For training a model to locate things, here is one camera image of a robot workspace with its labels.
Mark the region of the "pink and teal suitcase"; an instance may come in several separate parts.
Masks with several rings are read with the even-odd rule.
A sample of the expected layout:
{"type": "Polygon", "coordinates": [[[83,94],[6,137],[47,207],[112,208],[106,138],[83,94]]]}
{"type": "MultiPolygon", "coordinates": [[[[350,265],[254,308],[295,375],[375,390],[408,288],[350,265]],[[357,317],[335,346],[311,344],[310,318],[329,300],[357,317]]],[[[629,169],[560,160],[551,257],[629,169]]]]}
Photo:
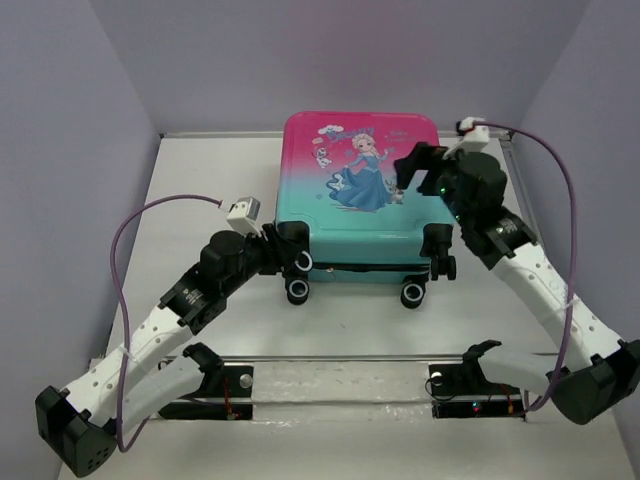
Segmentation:
{"type": "Polygon", "coordinates": [[[313,262],[286,275],[290,303],[303,304],[313,282],[338,282],[397,284],[406,308],[421,305],[430,260],[420,250],[453,217],[439,197],[397,184],[394,161],[419,141],[439,136],[415,113],[304,111],[286,121],[275,224],[313,262]]]}

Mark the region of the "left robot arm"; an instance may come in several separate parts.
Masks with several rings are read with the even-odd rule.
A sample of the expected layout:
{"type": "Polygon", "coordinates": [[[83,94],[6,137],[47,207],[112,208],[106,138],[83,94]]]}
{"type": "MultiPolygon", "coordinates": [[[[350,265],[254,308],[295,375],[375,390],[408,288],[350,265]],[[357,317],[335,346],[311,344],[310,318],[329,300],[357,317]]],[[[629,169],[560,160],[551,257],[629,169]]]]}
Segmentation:
{"type": "Polygon", "coordinates": [[[301,222],[267,223],[259,233],[215,233],[200,258],[123,343],[62,389],[35,400],[40,437],[78,478],[100,468],[130,428],[172,400],[224,380],[222,358],[194,337],[256,275],[293,277],[313,266],[301,222]]]}

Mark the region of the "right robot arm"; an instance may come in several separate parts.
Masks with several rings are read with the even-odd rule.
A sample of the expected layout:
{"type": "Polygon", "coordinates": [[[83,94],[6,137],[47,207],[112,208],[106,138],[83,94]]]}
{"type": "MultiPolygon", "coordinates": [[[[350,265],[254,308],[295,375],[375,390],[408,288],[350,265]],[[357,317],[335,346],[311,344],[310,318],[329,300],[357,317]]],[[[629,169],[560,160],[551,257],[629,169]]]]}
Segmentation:
{"type": "Polygon", "coordinates": [[[467,249],[528,308],[558,348],[556,358],[516,351],[497,340],[462,356],[473,383],[505,384],[548,396],[569,421],[585,425],[631,395],[639,384],[639,343],[625,341],[574,293],[547,259],[531,228],[504,206],[507,175],[486,153],[417,143],[394,163],[405,190],[439,197],[461,229],[467,249]]]}

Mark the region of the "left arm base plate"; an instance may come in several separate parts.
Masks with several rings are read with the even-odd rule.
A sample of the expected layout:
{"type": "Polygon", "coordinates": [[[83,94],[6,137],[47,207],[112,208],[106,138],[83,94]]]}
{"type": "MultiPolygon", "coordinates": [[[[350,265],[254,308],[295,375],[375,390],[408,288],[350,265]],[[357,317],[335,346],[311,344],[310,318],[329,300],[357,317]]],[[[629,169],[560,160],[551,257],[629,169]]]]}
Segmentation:
{"type": "Polygon", "coordinates": [[[227,364],[219,380],[206,376],[192,389],[159,410],[164,420],[248,421],[253,418],[254,367],[227,364]]]}

